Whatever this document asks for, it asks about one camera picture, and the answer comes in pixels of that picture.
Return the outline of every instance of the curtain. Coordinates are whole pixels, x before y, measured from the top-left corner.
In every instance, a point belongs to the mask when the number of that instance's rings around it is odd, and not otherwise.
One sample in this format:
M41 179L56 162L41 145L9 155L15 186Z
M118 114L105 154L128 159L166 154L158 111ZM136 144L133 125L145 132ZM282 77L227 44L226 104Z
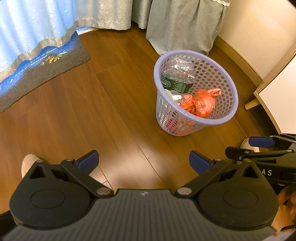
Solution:
M77 27L124 30L133 20L148 28L159 54L180 47L207 53L225 6L222 0L0 0L0 82L43 48L64 45Z
M228 6L222 0L153 0L146 38L160 55L174 49L208 55Z
M133 2L133 20L145 28L151 1L0 0L0 82L43 48L64 45L77 27L129 29Z

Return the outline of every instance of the white wall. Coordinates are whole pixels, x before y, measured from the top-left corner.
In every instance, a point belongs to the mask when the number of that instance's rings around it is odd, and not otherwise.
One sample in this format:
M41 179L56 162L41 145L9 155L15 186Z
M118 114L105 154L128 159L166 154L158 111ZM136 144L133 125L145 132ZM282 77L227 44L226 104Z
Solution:
M232 0L219 35L264 78L296 41L288 0Z

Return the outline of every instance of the wooden frame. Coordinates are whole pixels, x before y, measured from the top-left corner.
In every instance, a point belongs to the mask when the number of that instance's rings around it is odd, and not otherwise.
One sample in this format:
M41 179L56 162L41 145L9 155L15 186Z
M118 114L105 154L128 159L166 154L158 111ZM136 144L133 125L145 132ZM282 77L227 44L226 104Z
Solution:
M255 107L256 105L261 104L265 111L267 112L268 116L270 117L272 123L274 124L278 133L281 133L275 119L273 118L272 114L270 113L267 106L264 104L264 101L259 96L259 93L264 90L266 86L270 84L271 81L286 67L286 65L293 59L296 55L296 42L292 45L292 47L287 51L287 53L283 56L283 58L277 63L277 65L268 73L268 75L263 79L262 83L258 86L255 90L254 95L257 98L257 101L253 100L245 105L245 108L248 110L250 108Z

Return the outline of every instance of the light blue curtain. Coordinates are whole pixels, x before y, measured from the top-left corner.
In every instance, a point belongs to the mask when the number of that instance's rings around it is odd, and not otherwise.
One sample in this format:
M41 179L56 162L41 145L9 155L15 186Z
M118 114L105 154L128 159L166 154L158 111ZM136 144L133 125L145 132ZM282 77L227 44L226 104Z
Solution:
M43 48L64 45L77 27L130 28L133 1L133 20L148 21L143 5L150 9L151 1L0 0L0 82Z

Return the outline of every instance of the baseboard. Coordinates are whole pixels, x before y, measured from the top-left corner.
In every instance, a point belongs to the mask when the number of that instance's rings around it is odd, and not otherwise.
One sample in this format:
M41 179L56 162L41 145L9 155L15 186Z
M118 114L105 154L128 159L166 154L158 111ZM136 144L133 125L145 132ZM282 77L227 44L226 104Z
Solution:
M257 87L261 84L263 80L262 77L250 65L250 63L243 56L241 56L229 43L227 43L220 36L217 36L214 44L217 45L224 53L226 53Z

